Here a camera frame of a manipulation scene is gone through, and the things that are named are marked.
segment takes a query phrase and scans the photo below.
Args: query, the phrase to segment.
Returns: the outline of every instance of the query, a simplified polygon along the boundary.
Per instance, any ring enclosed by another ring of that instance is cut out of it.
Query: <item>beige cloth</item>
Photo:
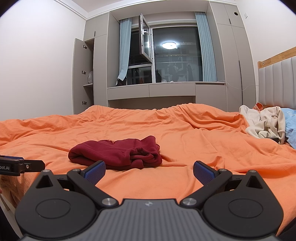
[[[260,111],[242,105],[239,108],[249,123],[246,132],[256,138],[278,137],[280,144],[285,141],[286,120],[280,107],[268,107]]]

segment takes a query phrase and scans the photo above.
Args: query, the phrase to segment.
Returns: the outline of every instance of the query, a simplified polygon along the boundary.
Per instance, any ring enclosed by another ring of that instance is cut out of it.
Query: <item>light blue curtain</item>
[[[120,20],[120,47],[119,47],[119,75],[124,80],[128,71],[129,50],[131,44],[131,18]]]
[[[195,12],[202,52],[203,81],[217,81],[216,64],[209,24],[205,12]]]

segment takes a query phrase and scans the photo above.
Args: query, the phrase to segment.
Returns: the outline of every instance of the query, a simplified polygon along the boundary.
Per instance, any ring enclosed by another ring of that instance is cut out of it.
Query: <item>red folded cloth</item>
[[[162,163],[159,149],[154,136],[148,136],[143,140],[86,141],[73,147],[68,157],[71,162],[85,166],[102,160],[106,164],[106,169],[141,169]]]

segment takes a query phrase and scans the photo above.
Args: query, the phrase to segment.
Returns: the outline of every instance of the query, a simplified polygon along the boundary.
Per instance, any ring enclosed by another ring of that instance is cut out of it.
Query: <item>headboard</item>
[[[259,102],[296,108],[296,47],[258,62]]]

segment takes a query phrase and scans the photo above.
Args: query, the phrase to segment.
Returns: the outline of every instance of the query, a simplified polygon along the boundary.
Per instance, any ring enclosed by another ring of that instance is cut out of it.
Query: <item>open cabinet door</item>
[[[152,63],[151,44],[150,44],[150,26],[145,20],[143,14],[139,16],[139,41],[140,41],[140,54],[143,55],[150,63]]]
[[[87,85],[90,71],[93,71],[93,52],[84,41],[75,39],[72,83],[73,112],[75,115],[94,104],[92,85]]]

